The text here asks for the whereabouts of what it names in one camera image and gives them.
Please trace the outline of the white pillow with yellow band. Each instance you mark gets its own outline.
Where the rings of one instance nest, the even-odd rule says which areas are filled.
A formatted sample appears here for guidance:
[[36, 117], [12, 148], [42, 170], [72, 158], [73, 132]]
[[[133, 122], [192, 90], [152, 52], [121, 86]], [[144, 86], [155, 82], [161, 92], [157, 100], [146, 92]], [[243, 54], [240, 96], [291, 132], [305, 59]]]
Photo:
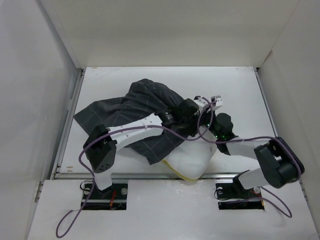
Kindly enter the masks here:
[[205, 141], [217, 140], [210, 131], [207, 131], [203, 138], [199, 134], [195, 137], [198, 139], [193, 141], [193, 137], [188, 136], [188, 140], [183, 141], [161, 161], [172, 173], [185, 181], [198, 180], [218, 150], [215, 144]]

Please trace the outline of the dark grey checked pillowcase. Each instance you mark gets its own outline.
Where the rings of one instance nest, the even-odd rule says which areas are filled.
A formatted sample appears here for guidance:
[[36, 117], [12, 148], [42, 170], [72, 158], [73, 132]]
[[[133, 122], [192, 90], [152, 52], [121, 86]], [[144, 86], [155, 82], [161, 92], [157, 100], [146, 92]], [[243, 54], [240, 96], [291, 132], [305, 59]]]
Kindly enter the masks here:
[[[135, 122], [162, 110], [172, 110], [183, 102], [183, 98], [166, 85], [149, 79], [142, 79], [130, 85], [123, 97], [97, 100], [74, 115], [76, 122], [91, 134], [96, 126], [117, 127]], [[174, 149], [196, 132], [196, 121], [186, 128], [177, 129], [174, 134], [163, 134], [145, 138], [129, 145], [133, 151], [145, 157], [150, 165], [165, 159]]]

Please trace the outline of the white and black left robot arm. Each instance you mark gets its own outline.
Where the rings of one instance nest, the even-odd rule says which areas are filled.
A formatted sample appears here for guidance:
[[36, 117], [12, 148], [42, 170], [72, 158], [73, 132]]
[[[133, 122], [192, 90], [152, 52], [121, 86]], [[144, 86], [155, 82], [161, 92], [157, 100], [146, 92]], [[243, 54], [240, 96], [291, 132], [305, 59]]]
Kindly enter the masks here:
[[165, 131], [184, 135], [196, 134], [196, 122], [204, 105], [199, 98], [183, 100], [171, 109], [161, 109], [128, 124], [105, 127], [96, 126], [83, 145], [83, 152], [89, 160], [95, 183], [94, 192], [101, 198], [112, 193], [113, 180], [110, 168], [114, 165], [119, 150], [138, 141], [157, 137]]

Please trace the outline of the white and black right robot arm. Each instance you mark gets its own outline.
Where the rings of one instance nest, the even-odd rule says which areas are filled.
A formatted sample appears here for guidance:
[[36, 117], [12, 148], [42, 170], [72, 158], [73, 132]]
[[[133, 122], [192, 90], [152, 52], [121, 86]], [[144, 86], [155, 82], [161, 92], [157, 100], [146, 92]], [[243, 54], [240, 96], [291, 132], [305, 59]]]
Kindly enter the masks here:
[[205, 126], [216, 138], [217, 149], [228, 156], [257, 160], [259, 168], [246, 170], [230, 183], [218, 183], [220, 200], [245, 198], [249, 191], [270, 185], [276, 189], [298, 181], [305, 167], [282, 137], [241, 139], [233, 133], [231, 116], [226, 113], [206, 117]]

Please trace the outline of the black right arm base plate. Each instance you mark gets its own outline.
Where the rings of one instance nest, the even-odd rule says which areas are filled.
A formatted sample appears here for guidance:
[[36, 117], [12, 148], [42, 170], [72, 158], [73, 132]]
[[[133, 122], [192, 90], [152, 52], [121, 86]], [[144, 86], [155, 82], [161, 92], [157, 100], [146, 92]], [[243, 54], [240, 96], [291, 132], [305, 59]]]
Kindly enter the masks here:
[[260, 197], [261, 192], [256, 193], [253, 188], [244, 189], [241, 185], [233, 182], [216, 182], [215, 193], [218, 200], [239, 200]]

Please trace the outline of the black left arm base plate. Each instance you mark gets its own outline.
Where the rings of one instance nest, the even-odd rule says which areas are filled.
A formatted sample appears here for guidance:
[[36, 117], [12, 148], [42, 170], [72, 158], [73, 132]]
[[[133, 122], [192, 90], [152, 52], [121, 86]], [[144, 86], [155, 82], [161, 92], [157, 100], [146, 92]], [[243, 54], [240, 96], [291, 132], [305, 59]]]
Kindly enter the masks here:
[[[83, 191], [82, 198], [85, 199], [92, 188], [92, 182], [83, 181], [80, 184], [80, 189]], [[110, 200], [115, 194], [115, 200], [126, 200], [128, 194], [128, 183], [113, 183], [105, 190], [99, 190], [97, 186], [93, 188], [90, 200]]]

